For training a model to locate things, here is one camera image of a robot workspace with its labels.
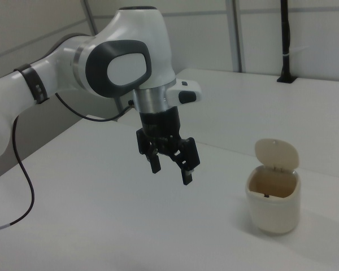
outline button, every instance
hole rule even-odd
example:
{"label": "button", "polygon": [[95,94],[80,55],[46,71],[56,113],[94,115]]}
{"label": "button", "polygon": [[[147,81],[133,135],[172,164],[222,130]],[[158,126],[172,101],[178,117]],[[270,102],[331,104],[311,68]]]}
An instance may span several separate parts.
{"label": "button", "polygon": [[179,93],[180,103],[191,103],[196,101],[196,93],[193,91],[181,91]]}

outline open lid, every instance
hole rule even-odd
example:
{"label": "open lid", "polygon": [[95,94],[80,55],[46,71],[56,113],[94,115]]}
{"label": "open lid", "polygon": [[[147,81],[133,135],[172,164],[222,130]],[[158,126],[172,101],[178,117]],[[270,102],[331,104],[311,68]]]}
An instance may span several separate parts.
{"label": "open lid", "polygon": [[258,160],[266,167],[292,171],[299,166],[299,155],[291,144],[278,139],[260,139],[255,144]]}

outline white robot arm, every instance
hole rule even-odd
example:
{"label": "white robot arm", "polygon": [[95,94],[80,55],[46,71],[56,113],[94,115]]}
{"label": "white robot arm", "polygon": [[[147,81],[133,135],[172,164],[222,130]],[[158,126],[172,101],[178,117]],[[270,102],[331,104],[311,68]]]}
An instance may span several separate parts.
{"label": "white robot arm", "polygon": [[0,155],[18,114],[62,90],[83,90],[120,97],[134,90],[134,106],[143,128],[138,147],[153,173],[157,153],[182,170],[184,184],[199,164],[194,139],[181,139],[177,106],[201,100],[194,81],[176,78],[164,20],[154,7],[126,7],[95,37],[69,38],[44,58],[0,78]]}

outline cable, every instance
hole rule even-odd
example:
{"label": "cable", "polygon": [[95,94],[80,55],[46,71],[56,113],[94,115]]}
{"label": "cable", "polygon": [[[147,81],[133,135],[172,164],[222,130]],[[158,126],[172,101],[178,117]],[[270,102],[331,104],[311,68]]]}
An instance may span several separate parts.
{"label": "cable", "polygon": [[25,214],[23,214],[22,216],[20,216],[17,220],[9,223],[9,224],[6,224],[6,225],[2,225],[0,226],[0,230],[1,229],[5,229],[7,227],[10,227],[10,226],[13,226],[14,224],[18,223],[20,220],[22,220],[25,216],[28,215],[28,213],[32,210],[33,206],[34,206],[34,200],[35,200],[35,195],[34,195],[34,187],[33,187],[33,184],[32,184],[32,181],[30,180],[29,178],[29,175],[28,175],[28,172],[26,171],[24,165],[23,165],[23,162],[21,161],[20,159],[20,156],[19,156],[19,153],[18,153],[18,150],[16,148],[16,124],[18,123],[18,118],[19,116],[16,117],[16,119],[14,120],[14,124],[12,126],[12,148],[14,149],[14,153],[15,153],[15,157],[28,181],[28,184],[29,184],[29,187],[30,187],[30,191],[31,191],[31,195],[32,195],[32,200],[31,200],[31,203],[30,203],[30,206],[29,208],[27,209],[27,211],[25,212]]}
{"label": "cable", "polygon": [[[97,119],[92,119],[90,117],[86,117],[78,112],[76,112],[73,108],[71,108],[69,105],[66,104],[65,101],[63,101],[63,99],[59,96],[58,93],[55,93],[55,96],[59,99],[59,101],[61,101],[61,103],[63,105],[65,105],[65,107],[67,107],[70,111],[72,111],[75,115],[77,116],[80,116],[82,117],[83,119],[86,119],[86,120],[91,120],[91,121],[97,121],[97,122],[100,122],[100,123],[103,123],[105,121],[111,121],[111,120],[115,120],[117,119],[118,117],[121,117],[123,116],[126,111],[130,108],[132,108],[132,106],[127,106],[125,109],[123,109],[121,111],[121,113],[119,113],[118,115],[114,116],[114,117],[111,117],[109,119],[104,119],[104,120],[97,120]],[[15,157],[28,181],[28,184],[29,184],[29,187],[30,187],[30,191],[31,191],[31,196],[32,196],[32,200],[31,200],[31,203],[30,203],[30,206],[29,208],[27,209],[27,211],[25,212],[25,214],[23,214],[22,216],[20,216],[17,220],[14,220],[13,222],[9,223],[9,224],[5,224],[5,225],[2,225],[0,226],[0,230],[2,229],[5,229],[7,227],[10,227],[10,226],[13,226],[14,224],[18,223],[19,221],[21,221],[25,216],[28,215],[28,213],[32,210],[33,206],[34,206],[34,200],[35,200],[35,194],[34,194],[34,187],[33,187],[33,184],[32,184],[32,181],[30,180],[30,177],[28,175],[28,172],[27,170],[25,169],[24,165],[23,165],[23,162],[21,161],[20,159],[20,156],[19,156],[19,153],[18,153],[18,150],[16,148],[16,125],[18,123],[18,118],[19,116],[16,117],[16,119],[14,120],[14,124],[12,126],[12,148],[14,149],[14,154],[15,154]]]}
{"label": "cable", "polygon": [[65,107],[67,107],[67,108],[68,108],[70,111],[72,111],[75,115],[80,116],[80,117],[82,117],[83,119],[91,120],[91,121],[96,121],[96,122],[99,122],[99,123],[103,123],[103,122],[110,121],[110,120],[115,120],[115,119],[117,119],[117,118],[119,118],[119,117],[122,117],[122,116],[126,113],[126,111],[127,111],[128,109],[132,108],[132,106],[127,106],[125,109],[123,109],[123,110],[121,111],[121,113],[119,113],[118,115],[116,115],[116,116],[114,116],[114,117],[111,117],[111,118],[109,118],[109,119],[97,120],[97,119],[92,119],[91,117],[86,117],[86,116],[84,116],[84,115],[78,113],[77,111],[75,111],[73,108],[71,108],[71,107],[70,107],[70,106],[62,99],[62,97],[59,96],[58,93],[55,93],[55,96],[59,99],[59,101],[60,101]]}

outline white container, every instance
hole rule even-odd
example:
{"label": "white container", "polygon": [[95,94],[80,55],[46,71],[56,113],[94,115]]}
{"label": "white container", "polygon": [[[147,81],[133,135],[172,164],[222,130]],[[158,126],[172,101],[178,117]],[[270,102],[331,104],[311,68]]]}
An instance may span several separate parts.
{"label": "white container", "polygon": [[261,139],[255,153],[263,165],[253,170],[246,184],[251,219],[264,231],[289,232],[300,215],[298,152],[285,141]]}

